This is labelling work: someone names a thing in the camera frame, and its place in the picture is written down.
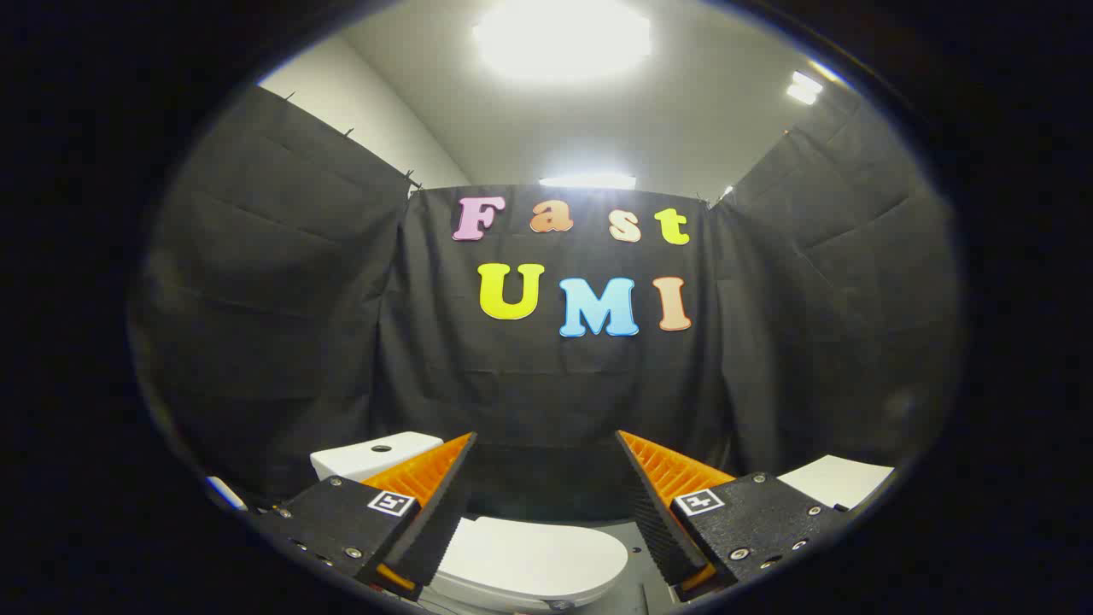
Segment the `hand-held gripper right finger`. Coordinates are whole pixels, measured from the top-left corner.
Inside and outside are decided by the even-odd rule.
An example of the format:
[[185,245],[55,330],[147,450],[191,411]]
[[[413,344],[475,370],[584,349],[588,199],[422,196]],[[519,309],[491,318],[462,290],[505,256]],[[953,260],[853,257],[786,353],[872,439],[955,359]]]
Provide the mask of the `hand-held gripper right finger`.
[[769,472],[734,477],[618,430],[623,493],[665,583],[683,602],[757,583],[830,548],[850,515]]

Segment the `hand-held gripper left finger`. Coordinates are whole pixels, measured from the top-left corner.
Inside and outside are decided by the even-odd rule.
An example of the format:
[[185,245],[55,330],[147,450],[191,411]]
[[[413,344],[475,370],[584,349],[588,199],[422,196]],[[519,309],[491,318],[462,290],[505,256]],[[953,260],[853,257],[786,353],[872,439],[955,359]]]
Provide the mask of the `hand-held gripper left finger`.
[[465,433],[368,478],[321,478],[257,515],[256,529],[277,548],[415,602],[467,509],[462,471],[475,459],[477,439]]

